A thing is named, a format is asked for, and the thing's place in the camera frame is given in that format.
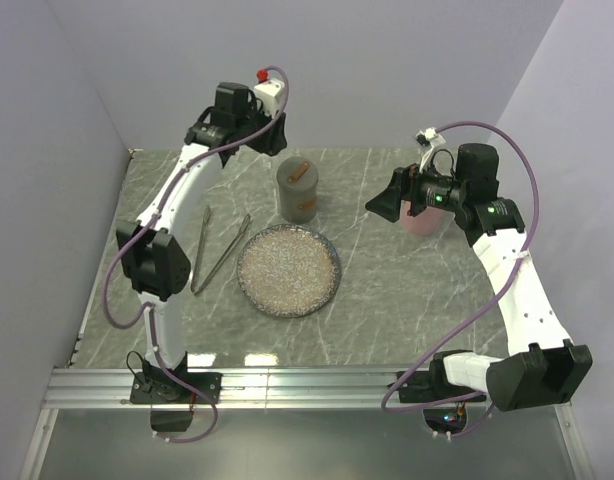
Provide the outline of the grey round lid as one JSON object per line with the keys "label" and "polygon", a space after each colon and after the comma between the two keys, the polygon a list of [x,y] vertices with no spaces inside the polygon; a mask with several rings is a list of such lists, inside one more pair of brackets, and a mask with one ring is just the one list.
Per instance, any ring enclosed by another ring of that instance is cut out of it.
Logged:
{"label": "grey round lid", "polygon": [[280,187],[290,190],[307,190],[317,186],[319,172],[316,164],[304,157],[294,156],[283,160],[277,170]]}

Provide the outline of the pink cup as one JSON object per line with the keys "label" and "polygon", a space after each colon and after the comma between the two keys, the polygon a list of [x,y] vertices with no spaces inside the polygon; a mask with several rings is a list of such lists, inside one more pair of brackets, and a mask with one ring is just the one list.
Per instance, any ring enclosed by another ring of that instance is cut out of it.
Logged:
{"label": "pink cup", "polygon": [[400,210],[399,224],[409,234],[426,237],[432,235],[440,226],[445,212],[432,207],[427,207],[417,216],[410,216],[411,204],[404,202]]}

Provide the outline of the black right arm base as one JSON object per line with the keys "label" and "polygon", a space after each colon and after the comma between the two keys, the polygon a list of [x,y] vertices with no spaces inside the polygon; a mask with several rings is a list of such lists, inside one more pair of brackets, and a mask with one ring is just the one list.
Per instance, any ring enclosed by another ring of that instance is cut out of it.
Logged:
{"label": "black right arm base", "polygon": [[417,371],[398,388],[397,392],[402,404],[414,404],[469,395],[475,393],[475,390],[435,379],[428,371]]}

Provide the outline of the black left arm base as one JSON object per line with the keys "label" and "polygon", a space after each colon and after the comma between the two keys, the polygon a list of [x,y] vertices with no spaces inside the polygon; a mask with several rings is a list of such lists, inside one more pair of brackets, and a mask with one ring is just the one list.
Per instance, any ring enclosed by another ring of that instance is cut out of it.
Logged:
{"label": "black left arm base", "polygon": [[[195,394],[197,404],[217,403],[223,375],[218,372],[189,373],[183,381],[202,392],[207,399]],[[168,377],[147,378],[142,372],[133,380],[129,402],[134,405],[165,405],[190,403],[192,392]]]}

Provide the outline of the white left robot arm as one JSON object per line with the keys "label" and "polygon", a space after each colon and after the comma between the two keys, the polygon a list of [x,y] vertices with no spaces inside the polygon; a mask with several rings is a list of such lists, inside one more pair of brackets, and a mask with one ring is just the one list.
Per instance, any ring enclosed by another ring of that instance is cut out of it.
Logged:
{"label": "white left robot arm", "polygon": [[165,185],[136,220],[117,225],[114,262],[137,294],[147,330],[144,375],[167,402],[183,399],[190,381],[177,296],[190,282],[192,265],[178,238],[240,147],[267,156],[286,147],[287,99],[287,84],[277,78],[253,87],[220,83],[213,104],[187,130]]}

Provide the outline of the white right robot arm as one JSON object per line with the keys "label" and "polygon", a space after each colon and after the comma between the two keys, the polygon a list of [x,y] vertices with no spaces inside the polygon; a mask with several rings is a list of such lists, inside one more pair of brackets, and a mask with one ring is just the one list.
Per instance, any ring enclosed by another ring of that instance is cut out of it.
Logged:
{"label": "white right robot arm", "polygon": [[390,222],[398,221],[405,203],[413,216],[431,207],[452,213],[494,291],[481,310],[498,307],[504,321],[507,357],[437,345],[391,384],[394,394],[427,364],[428,390],[414,402],[420,408],[485,399],[502,412],[564,404],[593,363],[588,346],[572,341],[546,296],[528,250],[531,232],[516,204],[498,194],[498,166],[494,147],[463,144],[450,174],[432,163],[399,167],[365,205]]}

